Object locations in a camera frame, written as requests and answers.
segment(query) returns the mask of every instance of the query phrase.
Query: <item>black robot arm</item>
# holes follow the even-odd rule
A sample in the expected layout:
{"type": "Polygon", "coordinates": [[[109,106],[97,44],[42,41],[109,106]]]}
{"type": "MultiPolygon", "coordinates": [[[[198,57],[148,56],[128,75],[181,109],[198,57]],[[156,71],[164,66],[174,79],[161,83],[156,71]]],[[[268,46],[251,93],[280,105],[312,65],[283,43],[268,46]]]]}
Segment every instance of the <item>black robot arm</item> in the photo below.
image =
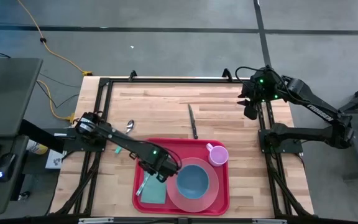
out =
{"type": "Polygon", "coordinates": [[[157,179],[160,182],[165,182],[180,169],[167,149],[152,142],[139,141],[127,136],[113,128],[110,123],[103,121],[96,113],[84,113],[75,129],[88,144],[107,139],[127,149],[131,152],[129,156],[132,159],[139,158],[139,165],[143,170],[150,175],[158,173],[157,179]]]}
{"type": "Polygon", "coordinates": [[[268,65],[258,69],[245,81],[239,98],[249,98],[238,102],[246,106],[244,115],[250,119],[257,118],[256,105],[264,101],[283,99],[296,105],[302,105],[331,124],[324,129],[289,128],[276,123],[265,136],[266,145],[279,146],[286,139],[304,139],[322,141],[339,149],[351,145],[354,134],[351,128],[352,116],[343,114],[321,98],[313,94],[310,87],[300,79],[278,75],[268,65]]]}

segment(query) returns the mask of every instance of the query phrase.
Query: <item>concrete floor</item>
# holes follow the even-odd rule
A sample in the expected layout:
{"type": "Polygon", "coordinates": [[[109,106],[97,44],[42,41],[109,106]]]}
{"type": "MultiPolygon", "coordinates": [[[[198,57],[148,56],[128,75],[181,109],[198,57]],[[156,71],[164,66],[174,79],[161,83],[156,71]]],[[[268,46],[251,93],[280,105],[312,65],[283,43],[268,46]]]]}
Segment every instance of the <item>concrete floor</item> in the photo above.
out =
{"type": "MultiPolygon", "coordinates": [[[[258,28],[252,0],[23,0],[23,3],[44,26],[258,28]]],[[[260,6],[266,29],[358,30],[358,1],[260,0],[260,6]]],[[[0,24],[32,25],[20,5],[8,0],[0,0],[0,24]]],[[[264,65],[259,34],[50,31],[44,32],[44,36],[51,49],[96,75],[129,75],[136,70],[144,76],[218,77],[224,68],[234,71],[241,65],[264,65]]],[[[303,79],[314,93],[333,106],[347,103],[358,90],[358,35],[267,35],[267,45],[276,71],[303,79]]],[[[0,30],[0,52],[12,57],[43,58],[43,74],[71,85],[81,83],[78,70],[47,53],[39,42],[38,32],[0,30]]],[[[252,73],[241,75],[249,77],[252,73]]],[[[79,92],[79,88],[40,79],[47,82],[57,102],[79,92]]],[[[75,106],[76,100],[71,100],[57,113],[67,116],[75,106]]],[[[300,106],[291,105],[291,110],[298,127],[326,125],[300,106]]],[[[68,125],[50,114],[48,100],[38,87],[25,117],[43,128],[68,125]]],[[[357,171],[354,151],[333,149],[319,142],[305,143],[303,149],[315,214],[358,221],[358,181],[342,180],[342,175],[357,171]]],[[[9,206],[0,218],[46,212],[56,177],[34,178],[48,184],[40,181],[42,190],[34,190],[33,197],[25,203],[9,206]]]]}

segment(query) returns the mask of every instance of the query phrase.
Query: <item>spoon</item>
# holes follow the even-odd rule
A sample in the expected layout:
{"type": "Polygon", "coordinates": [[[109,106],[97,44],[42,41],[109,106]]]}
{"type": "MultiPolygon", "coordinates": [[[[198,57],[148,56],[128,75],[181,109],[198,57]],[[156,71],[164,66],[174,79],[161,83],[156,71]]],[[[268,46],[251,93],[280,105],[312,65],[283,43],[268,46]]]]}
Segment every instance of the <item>spoon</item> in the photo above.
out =
{"type": "MultiPolygon", "coordinates": [[[[126,135],[128,135],[135,127],[135,121],[134,120],[129,120],[127,123],[127,131],[125,132],[126,135]]],[[[121,152],[122,147],[121,146],[117,146],[116,148],[116,154],[119,154],[119,152],[121,152]]]]}

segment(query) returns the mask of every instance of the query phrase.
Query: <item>pink mug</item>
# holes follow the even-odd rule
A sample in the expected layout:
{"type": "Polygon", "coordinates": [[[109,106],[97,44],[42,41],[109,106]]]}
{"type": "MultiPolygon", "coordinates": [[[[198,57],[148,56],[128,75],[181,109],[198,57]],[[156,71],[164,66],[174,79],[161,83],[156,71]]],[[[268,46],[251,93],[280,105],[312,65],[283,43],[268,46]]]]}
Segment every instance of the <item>pink mug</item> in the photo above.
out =
{"type": "Polygon", "coordinates": [[[212,146],[208,143],[206,148],[209,151],[208,160],[212,166],[221,166],[229,159],[229,153],[223,146],[212,146]]]}

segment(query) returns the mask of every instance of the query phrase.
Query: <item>red tray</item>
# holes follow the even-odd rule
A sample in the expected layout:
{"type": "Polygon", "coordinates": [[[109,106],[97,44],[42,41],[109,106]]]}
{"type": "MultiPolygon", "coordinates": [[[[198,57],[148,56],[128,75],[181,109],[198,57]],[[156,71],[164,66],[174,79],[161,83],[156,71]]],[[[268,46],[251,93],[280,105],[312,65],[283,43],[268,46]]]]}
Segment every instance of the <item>red tray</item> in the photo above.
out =
{"type": "MultiPolygon", "coordinates": [[[[189,157],[197,157],[208,162],[207,143],[213,146],[224,146],[223,143],[215,140],[193,140],[193,139],[163,139],[150,138],[150,142],[154,142],[160,146],[175,151],[181,159],[189,157]]],[[[180,214],[180,215],[222,215],[229,208],[229,168],[227,163],[220,167],[213,167],[219,179],[219,192],[214,203],[201,212],[190,213],[179,209],[173,204],[168,194],[165,204],[143,203],[140,197],[136,196],[137,189],[143,183],[144,171],[139,165],[135,167],[135,181],[132,193],[132,203],[134,207],[144,213],[162,213],[162,214],[180,214]]]]}

